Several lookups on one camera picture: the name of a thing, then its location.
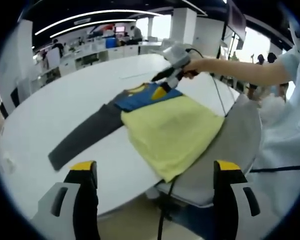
chair backrest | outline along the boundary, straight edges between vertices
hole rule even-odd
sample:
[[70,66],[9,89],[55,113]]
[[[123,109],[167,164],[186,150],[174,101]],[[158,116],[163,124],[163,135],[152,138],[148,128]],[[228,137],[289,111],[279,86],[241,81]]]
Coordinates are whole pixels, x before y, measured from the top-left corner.
[[[178,177],[172,196],[197,207],[211,204],[214,161],[233,162],[240,166],[243,173],[247,173],[259,150],[260,141],[261,121],[257,105],[242,94],[210,146]],[[167,194],[170,186],[170,183],[160,183],[157,189]]]
[[168,38],[164,38],[162,40],[161,46],[160,46],[160,51],[163,51],[169,47],[171,47],[172,45],[174,45],[176,43],[176,41],[172,40],[172,39],[168,39]]
[[158,38],[155,36],[148,36],[148,41],[149,42],[158,42]]
[[102,38],[95,41],[97,50],[105,50],[106,49],[106,39]]
[[46,53],[49,69],[55,69],[60,65],[60,52],[59,48],[53,48]]

round table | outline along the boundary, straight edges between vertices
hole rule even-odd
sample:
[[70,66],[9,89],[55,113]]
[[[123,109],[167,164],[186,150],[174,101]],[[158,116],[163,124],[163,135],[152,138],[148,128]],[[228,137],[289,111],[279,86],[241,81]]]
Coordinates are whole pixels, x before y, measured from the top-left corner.
[[[124,89],[148,82],[169,63],[157,54],[145,54],[99,63],[43,87],[5,120],[0,133],[0,173],[6,190],[21,213],[32,218],[38,201],[69,167],[95,160],[99,197],[98,215],[129,202],[161,178],[128,140],[126,127],[95,143],[54,171],[48,154],[74,128]],[[216,81],[228,112],[239,93]],[[177,88],[216,114],[224,115],[212,77],[199,74]]]

yellow shirt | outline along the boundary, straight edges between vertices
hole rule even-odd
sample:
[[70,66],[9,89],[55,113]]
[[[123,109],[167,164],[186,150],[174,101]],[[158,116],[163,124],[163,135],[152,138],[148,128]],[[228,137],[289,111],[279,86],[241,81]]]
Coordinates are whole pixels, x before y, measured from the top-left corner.
[[196,161],[224,121],[187,96],[122,112],[121,119],[130,142],[166,182]]

white sleeve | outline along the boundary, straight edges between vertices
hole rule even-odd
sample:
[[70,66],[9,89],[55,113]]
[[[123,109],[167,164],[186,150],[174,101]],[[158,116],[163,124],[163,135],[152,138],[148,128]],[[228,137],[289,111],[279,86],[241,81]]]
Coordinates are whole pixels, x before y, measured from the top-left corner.
[[280,55],[277,61],[280,61],[284,65],[285,70],[291,76],[291,80],[296,83],[297,70],[300,63],[300,54],[297,49],[293,47],[285,54]]

shirt sleeve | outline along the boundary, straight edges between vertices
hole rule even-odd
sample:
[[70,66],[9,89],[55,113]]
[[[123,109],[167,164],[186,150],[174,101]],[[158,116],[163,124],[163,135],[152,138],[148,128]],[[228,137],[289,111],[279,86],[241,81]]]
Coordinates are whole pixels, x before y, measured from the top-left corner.
[[134,38],[135,39],[141,39],[142,38],[141,30],[139,28],[134,29]]
[[277,61],[283,64],[285,70],[290,74],[291,80],[296,83],[297,70],[300,63],[300,54],[297,49],[293,47],[285,54],[280,55]]

